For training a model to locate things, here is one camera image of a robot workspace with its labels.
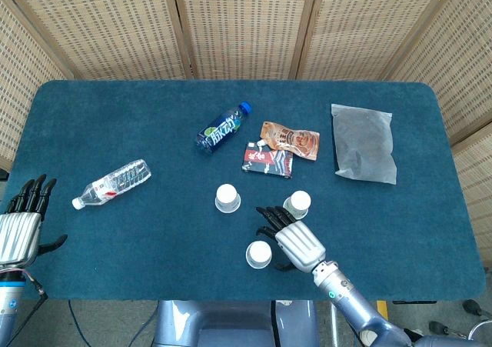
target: clear water bottle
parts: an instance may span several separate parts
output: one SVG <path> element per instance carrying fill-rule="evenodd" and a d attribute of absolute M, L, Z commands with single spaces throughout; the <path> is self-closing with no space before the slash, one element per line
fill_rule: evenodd
<path fill-rule="evenodd" d="M 89 184 L 84 193 L 72 199 L 71 203 L 77 210 L 86 205 L 102 205 L 150 177 L 151 171 L 144 160 L 133 161 Z"/>
<path fill-rule="evenodd" d="M 234 135 L 244 118 L 251 113 L 251 106 L 242 102 L 238 107 L 227 110 L 197 135 L 197 147 L 213 153 L 222 143 Z"/>

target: robot finger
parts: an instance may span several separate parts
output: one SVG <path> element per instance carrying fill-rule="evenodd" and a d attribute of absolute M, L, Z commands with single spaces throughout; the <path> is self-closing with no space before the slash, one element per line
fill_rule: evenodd
<path fill-rule="evenodd" d="M 269 211 L 263 209 L 262 207 L 257 207 L 256 211 L 260 212 L 265 219 L 267 219 L 268 223 L 275 229 L 275 231 L 279 232 L 284 228 L 282 222 L 277 219 L 277 216 L 272 215 Z"/>
<path fill-rule="evenodd" d="M 21 191 L 18 193 L 17 202 L 15 203 L 15 212 L 24 212 L 25 203 L 27 202 L 27 198 L 29 195 L 29 189 L 34 184 L 34 179 L 27 181 L 21 188 Z"/>
<path fill-rule="evenodd" d="M 7 205 L 7 208 L 5 209 L 5 212 L 4 212 L 5 214 L 11 214 L 14 212 L 15 203 L 17 203 L 17 199 L 18 199 L 18 195 L 15 195 L 14 197 L 12 197 L 12 199 L 10 200 L 10 202 Z"/>
<path fill-rule="evenodd" d="M 261 228 L 258 228 L 258 230 L 256 231 L 256 235 L 258 234 L 265 234 L 268 238 L 275 240 L 275 234 L 277 233 L 272 228 L 268 228 L 267 226 L 262 226 Z"/>
<path fill-rule="evenodd" d="M 39 200 L 39 192 L 41 191 L 41 186 L 46 179 L 46 174 L 41 175 L 36 179 L 29 192 L 29 197 L 27 199 L 27 204 L 25 205 L 26 212 L 34 212 L 36 210 L 36 205 Z"/>
<path fill-rule="evenodd" d="M 296 222 L 296 218 L 285 208 L 282 206 L 275 206 L 275 208 L 280 211 L 282 214 L 285 215 L 285 217 L 288 219 L 289 224 L 292 224 L 293 222 Z"/>
<path fill-rule="evenodd" d="M 45 213 L 49 203 L 49 196 L 52 193 L 52 189 L 55 186 L 55 184 L 56 184 L 56 179 L 50 180 L 48 183 L 46 183 L 46 185 L 41 190 L 41 193 L 39 194 L 39 201 L 38 204 L 36 205 L 35 212 L 41 214 L 41 221 L 45 219 Z"/>
<path fill-rule="evenodd" d="M 283 212 L 276 209 L 275 207 L 267 207 L 267 210 L 269 212 L 271 212 L 273 215 L 275 215 L 282 222 L 282 224 L 284 225 L 284 228 L 287 225 L 291 224 L 291 220 L 289 220 L 289 218 Z"/>

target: paper cup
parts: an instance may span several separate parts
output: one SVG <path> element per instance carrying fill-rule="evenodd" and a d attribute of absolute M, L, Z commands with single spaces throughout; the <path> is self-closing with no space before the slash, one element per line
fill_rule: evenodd
<path fill-rule="evenodd" d="M 263 241 L 252 242 L 246 249 L 246 261 L 253 269 L 262 269 L 271 261 L 271 248 Z"/>
<path fill-rule="evenodd" d="M 311 206 L 311 197 L 305 191 L 296 191 L 284 201 L 284 209 L 287 209 L 297 220 L 308 214 L 309 206 Z"/>
<path fill-rule="evenodd" d="M 241 205 L 241 197 L 233 185 L 223 184 L 217 188 L 215 207 L 224 214 L 230 214 Z"/>

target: blue felt surface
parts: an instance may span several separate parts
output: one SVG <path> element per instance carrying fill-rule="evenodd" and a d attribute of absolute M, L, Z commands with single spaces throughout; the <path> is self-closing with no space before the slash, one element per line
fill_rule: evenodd
<path fill-rule="evenodd" d="M 196 133 L 241 101 L 253 112 L 238 134 L 200 154 Z M 331 103 L 393 112 L 396 186 L 334 174 Z M 295 158 L 291 180 L 242 172 L 245 143 L 265 120 L 320 132 L 317 161 Z M 73 209 L 89 182 L 137 158 L 152 171 L 146 183 Z M 68 234 L 31 267 L 54 298 L 321 299 L 311 275 L 253 270 L 244 259 L 264 224 L 254 207 L 281 205 L 298 189 L 312 197 L 304 222 L 369 299 L 462 299 L 484 288 L 437 101 L 423 84 L 49 82 L 35 96 L 6 198 L 41 173 L 58 179 L 42 240 Z M 232 215 L 214 207 L 225 182 L 242 197 Z"/>

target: metal robot arm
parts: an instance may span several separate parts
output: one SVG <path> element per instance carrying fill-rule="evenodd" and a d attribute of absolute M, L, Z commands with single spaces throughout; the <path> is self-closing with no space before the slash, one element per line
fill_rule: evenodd
<path fill-rule="evenodd" d="M 333 261 L 325 261 L 326 249 L 313 232 L 280 206 L 257 208 L 271 224 L 259 228 L 277 241 L 293 266 L 314 276 L 314 284 L 328 296 L 342 313 L 362 343 L 370 347 L 409 347 L 412 342 L 403 329 L 391 324 L 359 293 Z M 419 339 L 415 347 L 474 347 L 475 341 L 428 336 Z"/>

